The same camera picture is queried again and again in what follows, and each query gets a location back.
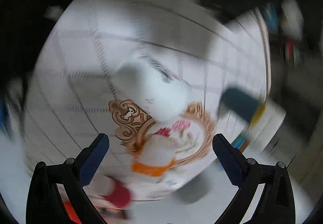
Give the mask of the red paper cup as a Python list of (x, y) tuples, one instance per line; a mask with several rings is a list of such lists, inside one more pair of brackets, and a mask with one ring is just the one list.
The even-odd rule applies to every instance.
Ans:
[(126, 209), (132, 203), (131, 191), (119, 180), (106, 175), (95, 179), (93, 190), (100, 198), (117, 209)]

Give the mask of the teal cup yellow inside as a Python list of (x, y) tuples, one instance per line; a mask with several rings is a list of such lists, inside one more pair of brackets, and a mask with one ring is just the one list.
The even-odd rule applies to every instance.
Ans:
[(258, 123), (266, 107), (265, 102), (233, 87), (229, 87), (223, 92), (221, 103), (235, 112), (250, 127), (254, 127)]

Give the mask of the orange white paper cup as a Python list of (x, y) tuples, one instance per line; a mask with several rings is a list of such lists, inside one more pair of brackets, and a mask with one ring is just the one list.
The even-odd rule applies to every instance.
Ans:
[(176, 147), (167, 137), (152, 135), (132, 164), (132, 171), (149, 177), (161, 177), (176, 161)]

